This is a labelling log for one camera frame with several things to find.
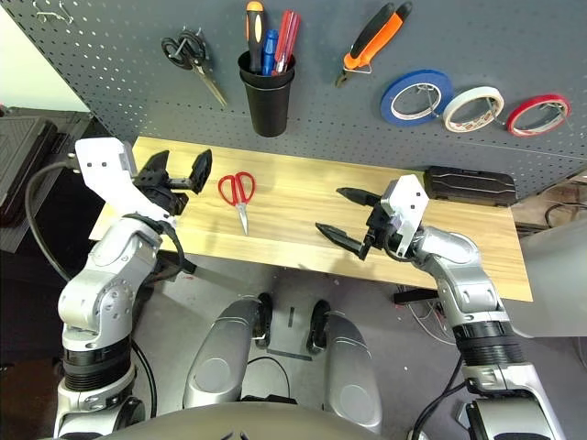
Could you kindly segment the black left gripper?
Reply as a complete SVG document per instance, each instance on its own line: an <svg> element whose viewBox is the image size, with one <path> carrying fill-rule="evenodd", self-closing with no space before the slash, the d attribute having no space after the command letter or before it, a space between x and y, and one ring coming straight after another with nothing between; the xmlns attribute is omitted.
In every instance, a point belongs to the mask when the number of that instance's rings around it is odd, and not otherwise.
<svg viewBox="0 0 587 440"><path fill-rule="evenodd" d="M207 149L196 157L189 179L170 179L168 158L168 150L152 155L138 173L135 186L169 215L181 215L189 201L184 190L200 193L204 189L212 169L212 151Z"/></svg>

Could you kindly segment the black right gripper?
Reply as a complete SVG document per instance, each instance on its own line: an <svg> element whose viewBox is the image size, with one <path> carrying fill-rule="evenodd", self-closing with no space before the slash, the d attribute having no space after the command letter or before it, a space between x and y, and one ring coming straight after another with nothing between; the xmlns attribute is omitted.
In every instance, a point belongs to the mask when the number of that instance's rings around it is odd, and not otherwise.
<svg viewBox="0 0 587 440"><path fill-rule="evenodd" d="M383 210L379 194L349 187L337 188L337 192L355 204L373 206L367 220L368 232L366 239L368 244L375 248L398 247L397 226L393 223L393 219ZM334 245L351 252L360 260L366 258L370 247L364 242L359 242L332 225L315 223L315 226Z"/></svg>

